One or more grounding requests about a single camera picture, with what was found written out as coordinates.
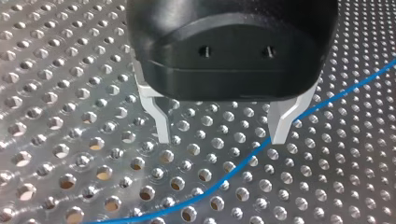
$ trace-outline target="perforated metal plate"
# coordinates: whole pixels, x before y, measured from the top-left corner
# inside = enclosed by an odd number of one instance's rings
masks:
[[[0,0],[0,221],[77,223],[183,202],[268,135],[265,103],[140,105],[124,1]],[[341,0],[313,104],[396,57],[396,1]],[[211,197],[148,223],[396,223],[395,70],[295,122]]]

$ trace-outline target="blue wire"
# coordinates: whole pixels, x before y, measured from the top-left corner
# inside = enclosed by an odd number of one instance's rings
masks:
[[[309,109],[307,109],[302,115],[300,115],[297,119],[303,119],[306,116],[314,113],[316,110],[321,109],[322,107],[328,105],[331,102],[334,102],[338,99],[340,99],[341,97],[347,95],[348,93],[354,91],[355,89],[373,81],[376,77],[379,77],[381,75],[383,75],[388,69],[390,69],[392,66],[394,66],[396,64],[396,60],[393,60],[392,62],[388,63],[384,68],[382,68],[381,70],[379,70],[378,72],[376,72],[373,75],[370,75],[369,77],[367,77],[366,79],[364,79],[363,81],[347,88],[344,91],[339,92],[338,94],[334,95],[333,97],[329,98],[326,101],[321,102],[320,104],[317,104]],[[262,143],[261,146],[255,148],[250,154],[248,154],[248,156],[246,158],[244,158],[241,163],[239,163],[230,173],[228,173],[227,175],[225,175],[222,179],[220,179],[215,185],[213,185],[210,189],[208,189],[207,191],[205,191],[203,194],[197,195],[191,199],[188,199],[187,201],[184,201],[183,203],[178,203],[175,206],[163,209],[161,211],[157,211],[157,212],[152,212],[152,213],[148,213],[145,214],[141,217],[126,217],[126,218],[117,218],[117,219],[110,219],[110,220],[103,220],[103,221],[94,221],[94,222],[86,222],[86,224],[111,224],[111,223],[127,223],[127,222],[141,222],[141,221],[147,221],[150,219],[153,219],[155,217],[163,217],[166,216],[170,213],[174,213],[178,210],[181,210],[182,208],[185,208],[193,203],[198,203],[199,201],[201,201],[203,198],[211,195],[213,192],[215,192],[216,190],[218,190],[220,188],[220,186],[226,181],[231,179],[234,175],[236,175],[239,171],[241,171],[243,168],[245,168],[245,166],[249,163],[249,161],[256,156],[257,154],[259,154],[260,152],[262,152],[264,150],[265,147],[267,147],[269,144],[271,143],[271,138],[267,137],[264,142]]]

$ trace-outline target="screw hole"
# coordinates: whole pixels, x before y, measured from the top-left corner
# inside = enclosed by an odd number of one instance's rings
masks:
[[[151,186],[145,186],[140,190],[139,196],[144,201],[150,201],[154,198],[155,190]]]
[[[181,217],[187,222],[193,222],[197,217],[197,212],[193,207],[189,206],[181,211]]]
[[[108,180],[111,177],[112,170],[107,166],[99,167],[96,177],[100,180]]]
[[[77,224],[81,223],[84,218],[84,213],[79,207],[72,207],[66,212],[66,223]]]
[[[263,51],[262,51],[262,57],[264,59],[273,59],[276,55],[275,49],[272,46],[268,46],[266,47]]]
[[[209,46],[202,46],[198,49],[198,53],[203,58],[210,58],[210,56],[212,56],[212,48]]]
[[[107,212],[115,212],[119,210],[121,201],[118,197],[112,196],[105,201],[105,209]]]
[[[186,183],[181,177],[175,177],[171,180],[171,187],[174,190],[183,190]]]
[[[145,161],[142,158],[136,157],[132,160],[131,163],[132,169],[137,171],[143,169],[144,166],[145,166]]]
[[[61,189],[71,189],[76,184],[76,178],[70,174],[64,175],[59,180]]]

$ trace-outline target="circular hole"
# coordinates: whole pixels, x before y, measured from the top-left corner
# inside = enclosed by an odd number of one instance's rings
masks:
[[[249,224],[264,224],[264,221],[261,217],[251,217]]]
[[[198,145],[196,145],[196,144],[189,144],[188,146],[187,146],[187,151],[189,151],[189,153],[192,155],[192,156],[198,156],[199,155],[199,153],[200,153],[200,151],[201,151],[201,149],[198,147]]]
[[[139,196],[144,201],[150,201],[155,196],[155,190],[151,186],[145,186],[140,190]]]
[[[35,171],[39,176],[46,176],[49,175],[50,172],[53,170],[53,165],[51,163],[44,163],[37,168]]]
[[[29,47],[29,42],[27,41],[20,41],[17,43],[17,46],[21,49],[26,49]]]
[[[220,197],[213,197],[210,200],[210,206],[215,211],[222,211],[224,209],[224,201]]]
[[[162,179],[163,178],[163,169],[161,169],[161,168],[152,169],[151,176],[155,179]]]
[[[181,217],[187,222],[193,222],[197,218],[197,212],[191,206],[181,210]]]
[[[11,96],[4,101],[4,104],[11,109],[16,109],[22,105],[23,100],[18,96]]]
[[[244,212],[242,212],[242,209],[235,207],[233,210],[231,210],[231,216],[236,218],[236,219],[241,219],[244,215]]]
[[[87,45],[87,44],[88,44],[88,39],[86,39],[86,38],[80,38],[80,39],[77,40],[77,42],[78,42],[80,45]]]
[[[165,224],[165,221],[163,221],[163,219],[160,217],[156,217],[156,218],[152,219],[150,224]]]
[[[11,208],[2,208],[0,211],[0,221],[1,222],[9,222],[12,218],[14,218],[15,212]]]
[[[105,38],[105,43],[107,44],[113,44],[114,43],[114,38],[109,36]]]
[[[95,196],[96,192],[97,190],[95,186],[88,186],[82,191],[82,197],[84,199],[91,199],[93,196]]]
[[[198,172],[198,177],[202,181],[209,182],[212,179],[212,173],[207,169],[203,169]]]
[[[267,46],[265,49],[262,50],[262,57],[264,59],[273,59],[275,58],[275,55],[275,48],[272,46]]]
[[[25,165],[29,164],[31,159],[32,159],[32,156],[28,152],[22,151],[22,152],[19,152],[18,154],[16,154],[12,158],[12,162],[16,166],[22,167],[22,166],[25,166]]]
[[[90,141],[91,150],[100,150],[105,145],[105,141],[100,137],[94,137]]]
[[[54,209],[56,205],[58,204],[58,201],[54,199],[53,197],[48,197],[46,201],[44,201],[43,208],[45,209]]]
[[[97,116],[96,116],[95,113],[89,111],[89,112],[84,113],[84,114],[81,116],[81,119],[82,119],[82,122],[84,122],[84,123],[92,124],[92,123],[95,123],[95,122],[96,122]]]
[[[223,164],[225,173],[230,173],[235,168],[235,165],[231,161],[226,161]]]
[[[32,184],[24,184],[17,189],[17,197],[21,201],[29,201],[35,195],[36,189]]]
[[[9,171],[1,171],[0,172],[0,188],[7,185],[8,182],[11,180],[11,178],[12,178],[12,175]]]
[[[145,161],[140,157],[136,157],[132,160],[131,167],[136,171],[141,170],[145,167]]]
[[[76,157],[75,164],[79,168],[88,167],[93,158],[89,154],[80,154]]]
[[[174,154],[173,152],[171,152],[170,150],[165,150],[162,154],[161,154],[161,162],[163,163],[170,163],[174,160]]]
[[[108,180],[111,177],[112,170],[108,166],[99,167],[96,177],[100,180]]]
[[[61,189],[71,189],[76,184],[76,178],[70,174],[64,175],[59,179]]]
[[[120,187],[122,189],[126,189],[130,187],[132,184],[132,179],[129,178],[128,176],[125,176],[121,181],[120,181]]]
[[[47,27],[47,28],[54,28],[56,26],[56,23],[53,22],[53,21],[46,21],[44,23],[44,26]]]
[[[26,24],[24,22],[20,21],[20,22],[15,23],[14,27],[17,29],[24,29],[24,28],[26,28]]]
[[[210,58],[210,56],[212,56],[212,48],[209,46],[202,46],[198,49],[198,54],[202,58]]]
[[[119,210],[121,206],[121,201],[118,197],[112,196],[105,201],[105,209],[107,212],[115,212]]]
[[[67,224],[78,224],[82,222],[84,213],[81,208],[74,206],[66,212],[65,218]]]
[[[57,59],[57,60],[53,61],[52,64],[57,66],[57,67],[61,67],[61,66],[64,66],[64,60],[63,59]]]
[[[43,5],[40,8],[44,11],[50,11],[50,5]]]
[[[183,190],[185,187],[186,183],[181,177],[174,177],[171,180],[171,187],[174,190]]]
[[[53,149],[53,155],[56,158],[63,159],[69,154],[69,147],[65,144],[60,144]]]
[[[33,67],[33,63],[30,61],[23,61],[23,62],[21,62],[20,67],[22,69],[30,69]]]
[[[64,125],[64,121],[59,117],[50,118],[49,121],[47,122],[47,126],[51,130],[60,130],[63,125]]]
[[[12,6],[11,9],[14,11],[22,11],[23,7],[21,5],[15,5],[15,6]]]
[[[239,188],[236,190],[236,198],[239,199],[241,202],[245,202],[249,198],[249,192],[245,188]]]

